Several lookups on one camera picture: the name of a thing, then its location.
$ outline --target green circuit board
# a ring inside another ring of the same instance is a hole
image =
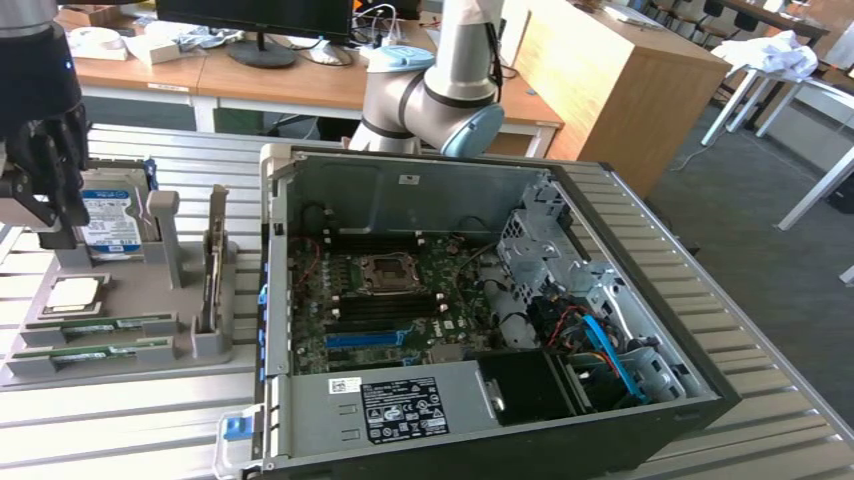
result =
[[[335,324],[337,302],[342,295],[370,295],[365,282],[363,265],[367,257],[325,251],[323,243],[295,242],[291,248],[294,287],[293,346],[298,374],[361,370],[415,365],[439,361],[438,352],[447,353],[443,361],[462,360],[461,355],[490,350],[497,341],[492,326],[490,309],[474,278],[477,262],[471,262],[459,275],[462,298],[455,287],[461,266],[478,250],[449,236],[426,237],[418,253],[405,255],[389,252],[385,258],[413,260],[418,285],[411,293],[441,293],[439,300],[447,310],[434,317],[406,320],[399,327],[406,336],[399,346],[326,347],[326,325]]]

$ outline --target robotic arm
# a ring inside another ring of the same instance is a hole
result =
[[[86,109],[57,6],[0,0],[0,222],[32,228],[46,249],[75,248],[74,227],[90,223]]]
[[[350,149],[417,153],[421,139],[451,157],[481,155],[505,121],[496,22],[501,2],[445,2],[439,52],[375,51],[362,123]]]

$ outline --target metal grating table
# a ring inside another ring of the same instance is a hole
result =
[[[235,358],[197,369],[2,392],[2,478],[213,478],[217,421],[253,402],[261,263],[257,172],[261,147],[271,141],[279,140],[94,128],[94,155],[157,159],[162,189],[182,195],[182,238],[202,237],[211,186],[231,188],[227,229],[242,248]],[[854,479],[849,427],[641,200],[598,165],[566,168],[745,397],[708,430],[674,442],[636,471],[609,478]],[[582,242],[596,254],[593,239]],[[35,234],[7,232],[0,239],[0,359],[51,262],[52,254],[39,250]]]

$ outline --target computer monitor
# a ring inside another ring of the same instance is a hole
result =
[[[158,18],[218,28],[259,32],[255,43],[230,45],[241,63],[281,68],[295,60],[290,48],[265,40],[265,33],[347,42],[353,0],[158,0]]]

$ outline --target open computer tower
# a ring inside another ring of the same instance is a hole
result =
[[[561,164],[263,157],[253,476],[589,478],[738,403]]]

